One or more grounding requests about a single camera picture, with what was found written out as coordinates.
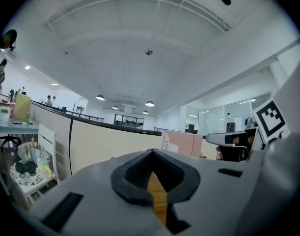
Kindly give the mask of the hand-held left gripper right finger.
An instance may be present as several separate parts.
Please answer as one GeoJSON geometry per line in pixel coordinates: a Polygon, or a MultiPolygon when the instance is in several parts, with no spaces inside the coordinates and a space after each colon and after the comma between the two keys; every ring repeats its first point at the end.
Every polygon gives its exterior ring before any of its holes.
{"type": "Polygon", "coordinates": [[[167,189],[173,234],[237,234],[248,199],[247,163],[198,159],[153,150],[153,167],[167,189]]]}

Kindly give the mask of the black metal railing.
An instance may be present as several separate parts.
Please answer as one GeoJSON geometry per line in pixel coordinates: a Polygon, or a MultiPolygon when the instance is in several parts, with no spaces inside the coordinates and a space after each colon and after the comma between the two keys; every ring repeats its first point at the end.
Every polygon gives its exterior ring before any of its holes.
{"type": "Polygon", "coordinates": [[[71,112],[71,111],[68,111],[68,110],[66,110],[65,113],[67,113],[69,115],[72,115],[72,116],[75,116],[75,117],[91,120],[91,121],[94,121],[94,122],[104,122],[104,118],[100,118],[100,117],[85,115],[85,114],[82,114],[82,113],[71,112]]]}

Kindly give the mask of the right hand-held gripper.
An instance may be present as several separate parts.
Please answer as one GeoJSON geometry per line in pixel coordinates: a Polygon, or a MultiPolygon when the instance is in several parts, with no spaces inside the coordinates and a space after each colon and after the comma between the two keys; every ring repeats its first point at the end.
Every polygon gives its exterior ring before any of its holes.
{"type": "Polygon", "coordinates": [[[207,134],[205,140],[218,145],[218,160],[241,162],[249,160],[256,150],[264,150],[273,141],[288,135],[285,118],[271,98],[246,118],[243,131],[207,134]]]}

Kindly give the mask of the black cloth bundle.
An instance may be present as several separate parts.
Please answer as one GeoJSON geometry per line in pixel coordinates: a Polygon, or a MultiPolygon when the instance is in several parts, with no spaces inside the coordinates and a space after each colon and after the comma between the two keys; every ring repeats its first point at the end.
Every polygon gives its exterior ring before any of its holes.
{"type": "Polygon", "coordinates": [[[15,169],[20,174],[24,174],[24,173],[34,174],[36,172],[36,167],[37,167],[36,164],[32,161],[28,161],[26,163],[16,162],[15,164],[15,169]]]}

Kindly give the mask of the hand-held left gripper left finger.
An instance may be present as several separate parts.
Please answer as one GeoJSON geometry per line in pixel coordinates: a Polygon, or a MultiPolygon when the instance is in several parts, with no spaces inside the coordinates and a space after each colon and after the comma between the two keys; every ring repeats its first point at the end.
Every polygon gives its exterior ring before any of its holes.
{"type": "Polygon", "coordinates": [[[37,201],[30,215],[43,222],[69,193],[75,193],[82,199],[61,228],[61,236],[170,236],[151,207],[127,203],[111,186],[113,170],[142,153],[126,154],[79,170],[37,201]]]}

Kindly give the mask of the black and white patterned cushion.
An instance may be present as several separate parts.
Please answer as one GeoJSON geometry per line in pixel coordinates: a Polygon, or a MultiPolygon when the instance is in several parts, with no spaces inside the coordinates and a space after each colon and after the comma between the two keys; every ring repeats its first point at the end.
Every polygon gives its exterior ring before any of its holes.
{"type": "Polygon", "coordinates": [[[44,180],[39,173],[19,173],[16,170],[16,163],[10,167],[10,176],[16,183],[24,186],[37,185],[44,180]]]}

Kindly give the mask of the yellow handled drinking bottle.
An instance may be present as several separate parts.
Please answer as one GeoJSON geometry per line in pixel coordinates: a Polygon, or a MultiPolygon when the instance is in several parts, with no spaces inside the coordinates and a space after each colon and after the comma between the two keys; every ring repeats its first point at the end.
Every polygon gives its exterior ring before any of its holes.
{"type": "Polygon", "coordinates": [[[49,159],[42,159],[38,158],[37,159],[37,168],[39,174],[42,176],[44,179],[50,179],[52,178],[52,171],[49,166],[49,159]]]}

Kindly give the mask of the yellow document box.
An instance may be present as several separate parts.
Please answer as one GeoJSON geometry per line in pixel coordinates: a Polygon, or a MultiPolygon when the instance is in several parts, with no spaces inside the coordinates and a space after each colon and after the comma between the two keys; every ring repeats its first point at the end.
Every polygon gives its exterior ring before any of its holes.
{"type": "Polygon", "coordinates": [[[31,98],[18,93],[15,101],[12,117],[17,120],[25,120],[30,111],[31,98]]]}

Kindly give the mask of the black office chair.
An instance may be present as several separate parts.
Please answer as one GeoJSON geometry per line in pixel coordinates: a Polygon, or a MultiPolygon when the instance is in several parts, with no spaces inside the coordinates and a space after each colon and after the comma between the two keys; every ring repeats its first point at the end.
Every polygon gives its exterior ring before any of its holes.
{"type": "Polygon", "coordinates": [[[0,136],[0,141],[3,140],[3,143],[0,145],[0,150],[3,151],[4,145],[8,143],[13,143],[16,147],[22,144],[22,141],[19,137],[11,136],[7,134],[7,136],[0,136]]]}

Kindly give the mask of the white office desk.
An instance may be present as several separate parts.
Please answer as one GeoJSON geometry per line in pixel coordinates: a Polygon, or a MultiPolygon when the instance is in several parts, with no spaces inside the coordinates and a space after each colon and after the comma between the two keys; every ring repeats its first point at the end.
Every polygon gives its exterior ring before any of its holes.
{"type": "Polygon", "coordinates": [[[15,124],[17,122],[22,122],[20,120],[15,120],[10,118],[9,113],[2,112],[0,107],[0,133],[5,134],[38,134],[39,123],[30,120],[30,124],[15,124]]]}

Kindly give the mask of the pink cardboard box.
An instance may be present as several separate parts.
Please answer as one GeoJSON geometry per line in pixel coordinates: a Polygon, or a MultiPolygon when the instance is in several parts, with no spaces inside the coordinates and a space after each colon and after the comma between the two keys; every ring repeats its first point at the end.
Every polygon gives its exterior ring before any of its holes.
{"type": "Polygon", "coordinates": [[[200,157],[203,136],[169,130],[165,130],[164,132],[169,136],[169,151],[191,157],[200,157]]]}

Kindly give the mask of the white wooden chair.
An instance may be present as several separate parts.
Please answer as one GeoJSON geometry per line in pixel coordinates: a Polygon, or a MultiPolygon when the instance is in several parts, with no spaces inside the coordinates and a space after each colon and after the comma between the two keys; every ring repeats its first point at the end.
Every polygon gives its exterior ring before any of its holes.
{"type": "Polygon", "coordinates": [[[35,200],[33,198],[33,194],[38,194],[39,197],[42,196],[40,189],[48,186],[49,182],[55,180],[57,184],[60,184],[60,179],[58,176],[57,165],[56,165],[56,132],[48,129],[42,124],[39,124],[37,143],[42,146],[42,152],[40,158],[49,159],[49,166],[52,171],[52,178],[44,179],[37,185],[32,186],[24,186],[21,188],[24,196],[31,202],[31,204],[35,204],[35,200]]]}

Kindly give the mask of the person's right forearm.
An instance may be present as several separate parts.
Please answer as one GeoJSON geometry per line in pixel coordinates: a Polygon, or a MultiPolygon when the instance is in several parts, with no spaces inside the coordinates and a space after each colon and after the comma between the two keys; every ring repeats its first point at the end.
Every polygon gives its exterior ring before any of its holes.
{"type": "Polygon", "coordinates": [[[291,236],[300,224],[300,134],[273,141],[235,236],[291,236]]]}

